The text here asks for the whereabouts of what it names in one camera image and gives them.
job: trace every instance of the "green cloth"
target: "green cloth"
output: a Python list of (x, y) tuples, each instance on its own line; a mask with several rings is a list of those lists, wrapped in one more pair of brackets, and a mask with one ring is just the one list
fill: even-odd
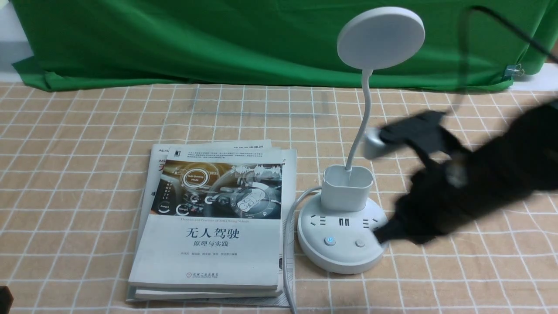
[[(490, 8), (550, 49), (557, 0), (492, 0)], [(426, 40), (410, 60), (378, 70), (373, 88), (454, 89), (457, 21), (473, 0), (13, 0), (35, 53), (15, 64), (45, 91), (152, 83), (359, 87), (336, 38), (357, 14), (400, 6), (423, 19)], [(545, 57), (482, 13), (471, 21), (468, 85), (500, 90), (508, 65), (537, 73)]]

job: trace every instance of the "power button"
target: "power button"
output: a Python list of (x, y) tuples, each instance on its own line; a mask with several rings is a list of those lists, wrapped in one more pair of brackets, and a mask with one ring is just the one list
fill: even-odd
[(324, 242), (328, 246), (334, 246), (335, 245), (335, 239), (333, 239), (333, 237), (331, 237), (331, 236), (325, 238)]

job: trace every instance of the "wall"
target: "wall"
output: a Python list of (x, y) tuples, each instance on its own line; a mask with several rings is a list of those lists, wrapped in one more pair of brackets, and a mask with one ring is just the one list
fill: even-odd
[(0, 82), (20, 82), (12, 63), (29, 58), (33, 51), (12, 3), (0, 9), (0, 51)]

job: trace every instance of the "white power strip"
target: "white power strip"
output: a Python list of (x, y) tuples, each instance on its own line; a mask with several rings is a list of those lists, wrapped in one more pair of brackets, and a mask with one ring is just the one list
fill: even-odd
[(321, 193), (301, 209), (297, 226), (299, 243), (320, 268), (338, 274), (358, 274), (382, 258), (387, 244), (380, 245), (372, 233), (387, 217), (373, 200), (357, 212), (326, 211)]

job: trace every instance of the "lamp head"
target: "lamp head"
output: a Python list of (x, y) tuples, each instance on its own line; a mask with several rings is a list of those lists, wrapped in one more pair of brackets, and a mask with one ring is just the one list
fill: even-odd
[(399, 7), (368, 10), (350, 20), (337, 38), (337, 54), (348, 66), (380, 70), (403, 63), (424, 43), (420, 17)]

